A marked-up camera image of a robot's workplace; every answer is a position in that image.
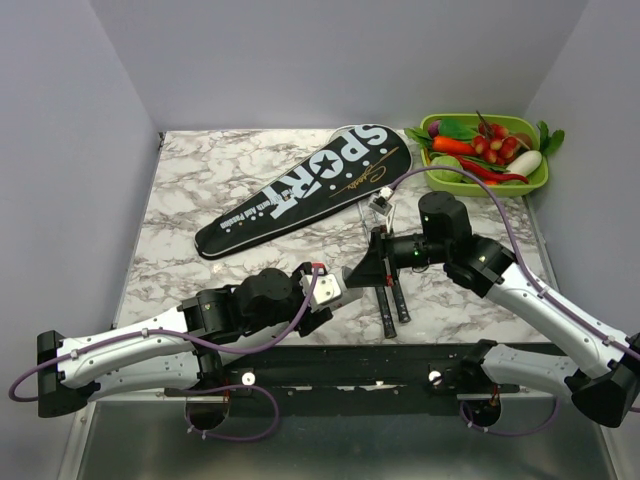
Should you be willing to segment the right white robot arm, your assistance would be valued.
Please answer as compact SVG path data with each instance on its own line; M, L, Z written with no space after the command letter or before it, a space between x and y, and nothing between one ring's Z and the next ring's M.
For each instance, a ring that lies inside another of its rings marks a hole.
M446 192L418 202L422 230L396 237L375 228L348 288L392 286L404 268L440 264L454 284L511 311L543 334L561 355L480 341L460 379L480 392L512 384L568 398L588 419L617 428L639 395L639 338L606 326L535 277L499 242L473 233L466 206Z

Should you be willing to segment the white shuttlecock tube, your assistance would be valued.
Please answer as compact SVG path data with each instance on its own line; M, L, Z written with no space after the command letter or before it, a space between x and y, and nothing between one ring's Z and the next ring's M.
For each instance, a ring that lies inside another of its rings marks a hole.
M364 296L363 288L349 288L346 286L345 280L351 274L351 272L351 268L344 266L341 268L340 273L336 275L340 295L330 304L329 308L331 311L335 311L346 305L349 305L357 300L360 300Z

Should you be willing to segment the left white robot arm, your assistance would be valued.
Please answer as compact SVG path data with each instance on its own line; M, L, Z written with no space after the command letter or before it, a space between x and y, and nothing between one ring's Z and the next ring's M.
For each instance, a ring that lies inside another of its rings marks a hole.
M37 337L37 413L55 418L98 399L148 389L214 393L222 368L304 337L332 317L345 294L321 264L291 275L268 268L237 286L206 289L148 320L84 337Z

